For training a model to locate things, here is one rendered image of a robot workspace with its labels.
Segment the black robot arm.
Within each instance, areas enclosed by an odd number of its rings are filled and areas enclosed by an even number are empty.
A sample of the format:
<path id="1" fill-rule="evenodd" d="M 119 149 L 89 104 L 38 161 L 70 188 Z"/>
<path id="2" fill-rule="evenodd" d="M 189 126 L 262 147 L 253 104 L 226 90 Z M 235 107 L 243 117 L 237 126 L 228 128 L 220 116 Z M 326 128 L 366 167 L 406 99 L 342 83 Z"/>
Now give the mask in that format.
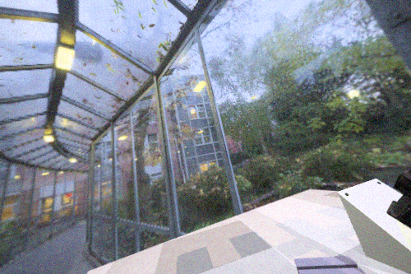
<path id="1" fill-rule="evenodd" d="M 403 195 L 398 201 L 392 201 L 386 213 L 411 228 L 411 169 L 399 175 L 394 188 Z"/>

